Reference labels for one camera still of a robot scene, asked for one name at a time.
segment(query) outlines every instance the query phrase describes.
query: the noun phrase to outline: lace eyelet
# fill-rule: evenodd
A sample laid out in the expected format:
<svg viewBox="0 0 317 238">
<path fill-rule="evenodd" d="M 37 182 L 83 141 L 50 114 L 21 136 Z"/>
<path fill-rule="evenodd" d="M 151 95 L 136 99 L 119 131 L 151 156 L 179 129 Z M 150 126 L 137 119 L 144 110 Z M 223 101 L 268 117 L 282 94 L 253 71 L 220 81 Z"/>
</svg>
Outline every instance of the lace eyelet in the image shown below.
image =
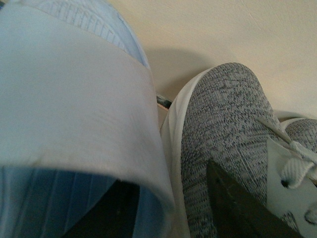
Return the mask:
<svg viewBox="0 0 317 238">
<path fill-rule="evenodd" d="M 288 188 L 289 182 L 285 180 L 281 180 L 281 184 L 283 185 L 283 187 Z"/>
</svg>

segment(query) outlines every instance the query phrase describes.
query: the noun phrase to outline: beige wall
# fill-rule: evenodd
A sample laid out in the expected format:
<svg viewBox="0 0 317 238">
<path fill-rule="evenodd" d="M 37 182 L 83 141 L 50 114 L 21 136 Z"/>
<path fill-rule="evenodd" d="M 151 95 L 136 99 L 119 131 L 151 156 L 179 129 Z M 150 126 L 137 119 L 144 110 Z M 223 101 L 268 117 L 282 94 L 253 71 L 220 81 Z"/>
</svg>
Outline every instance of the beige wall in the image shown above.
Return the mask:
<svg viewBox="0 0 317 238">
<path fill-rule="evenodd" d="M 173 99 L 198 72 L 235 61 L 274 109 L 317 118 L 316 0 L 109 1 L 139 37 L 159 93 Z"/>
</svg>

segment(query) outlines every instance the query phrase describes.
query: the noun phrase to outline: gray knit sneaker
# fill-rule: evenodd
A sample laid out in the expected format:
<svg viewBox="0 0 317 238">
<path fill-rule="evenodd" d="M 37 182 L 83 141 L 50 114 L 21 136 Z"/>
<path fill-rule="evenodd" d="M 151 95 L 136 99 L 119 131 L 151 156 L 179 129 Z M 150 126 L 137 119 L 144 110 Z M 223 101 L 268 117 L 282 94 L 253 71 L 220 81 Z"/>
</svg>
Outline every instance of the gray knit sneaker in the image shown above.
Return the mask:
<svg viewBox="0 0 317 238">
<path fill-rule="evenodd" d="M 279 139 L 259 119 L 283 133 L 256 76 L 238 63 L 202 72 L 179 93 L 161 128 L 178 211 L 171 237 L 217 237 L 206 182 L 209 160 L 266 205 L 267 140 Z M 297 229 L 291 212 L 280 218 Z"/>
</svg>

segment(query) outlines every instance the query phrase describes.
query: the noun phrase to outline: white shoelace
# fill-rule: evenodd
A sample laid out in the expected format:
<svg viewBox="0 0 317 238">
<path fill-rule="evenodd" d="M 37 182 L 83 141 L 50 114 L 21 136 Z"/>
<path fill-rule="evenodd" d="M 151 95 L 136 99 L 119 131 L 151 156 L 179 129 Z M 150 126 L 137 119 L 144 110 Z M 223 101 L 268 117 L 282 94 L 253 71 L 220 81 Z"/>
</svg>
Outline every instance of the white shoelace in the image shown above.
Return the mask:
<svg viewBox="0 0 317 238">
<path fill-rule="evenodd" d="M 283 185 L 295 189 L 302 183 L 305 176 L 311 180 L 317 180 L 317 154 L 299 142 L 291 140 L 286 133 L 276 129 L 264 118 L 258 118 L 258 121 L 285 141 L 287 145 L 281 141 L 277 141 L 277 143 L 294 154 L 294 157 L 285 164 L 281 171 L 280 176 Z"/>
</svg>

